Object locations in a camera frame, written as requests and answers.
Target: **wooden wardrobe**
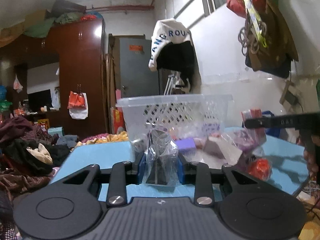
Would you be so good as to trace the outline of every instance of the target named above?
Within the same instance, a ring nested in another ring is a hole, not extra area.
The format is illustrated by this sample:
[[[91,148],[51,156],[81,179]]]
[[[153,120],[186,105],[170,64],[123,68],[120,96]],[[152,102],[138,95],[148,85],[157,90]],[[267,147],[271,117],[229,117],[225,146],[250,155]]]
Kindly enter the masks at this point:
[[[65,134],[85,138],[108,132],[104,48],[104,24],[102,19],[96,19],[52,27],[43,39],[21,35],[0,48],[0,59],[12,66],[27,68],[58,60],[61,108],[50,121],[51,126],[56,123],[63,126]],[[70,91],[76,92],[78,84],[88,98],[89,112],[85,120],[72,119],[67,109]]]

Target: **pile of clothes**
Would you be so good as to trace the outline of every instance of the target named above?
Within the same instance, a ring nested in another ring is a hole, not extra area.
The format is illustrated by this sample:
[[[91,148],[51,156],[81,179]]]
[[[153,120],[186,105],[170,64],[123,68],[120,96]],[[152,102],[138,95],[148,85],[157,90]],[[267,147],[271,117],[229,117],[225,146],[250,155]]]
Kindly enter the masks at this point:
[[[0,124],[0,239],[17,239],[15,202],[45,187],[76,142],[77,136],[51,136],[22,116]]]
[[[128,134],[126,131],[122,131],[119,134],[108,134],[108,133],[101,133],[95,136],[87,137],[83,139],[81,142],[76,144],[76,147],[82,145],[89,145],[89,144],[99,144],[99,143],[110,143],[110,142],[125,142],[129,141]]]

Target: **yellow strap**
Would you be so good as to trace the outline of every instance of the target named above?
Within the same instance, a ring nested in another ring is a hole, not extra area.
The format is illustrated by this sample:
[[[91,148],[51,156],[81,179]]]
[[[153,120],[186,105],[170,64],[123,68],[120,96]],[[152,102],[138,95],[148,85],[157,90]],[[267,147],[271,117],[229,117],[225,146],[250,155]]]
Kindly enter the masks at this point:
[[[266,39],[261,35],[262,30],[260,30],[259,24],[258,24],[258,22],[262,22],[261,17],[258,14],[257,10],[254,8],[251,0],[244,0],[244,4],[253,22],[254,30],[256,33],[255,36],[257,37],[258,41],[262,44],[262,46],[266,48],[268,45],[267,45]]]

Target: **white plastic bag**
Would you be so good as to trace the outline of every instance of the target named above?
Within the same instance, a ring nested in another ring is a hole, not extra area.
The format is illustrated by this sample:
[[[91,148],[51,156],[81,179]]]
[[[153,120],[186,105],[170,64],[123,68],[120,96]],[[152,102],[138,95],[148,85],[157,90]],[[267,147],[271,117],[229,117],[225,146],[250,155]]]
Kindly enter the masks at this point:
[[[84,120],[88,117],[88,100],[87,94],[83,93],[85,100],[85,109],[70,108],[69,113],[72,119]]]
[[[23,89],[23,86],[20,84],[17,75],[13,82],[13,89],[16,90],[18,93],[20,93]]]
[[[52,101],[52,107],[54,107],[54,109],[56,110],[59,110],[61,107],[59,89],[55,89],[54,91],[51,90],[51,101]]]

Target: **purple sponge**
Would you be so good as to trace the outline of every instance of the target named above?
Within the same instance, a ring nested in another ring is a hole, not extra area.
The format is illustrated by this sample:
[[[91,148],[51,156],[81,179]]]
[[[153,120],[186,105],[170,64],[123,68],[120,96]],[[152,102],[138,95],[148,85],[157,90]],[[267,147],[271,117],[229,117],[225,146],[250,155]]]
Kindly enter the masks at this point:
[[[179,153],[187,154],[196,151],[196,144],[193,138],[186,138],[182,140],[175,141],[178,147]]]

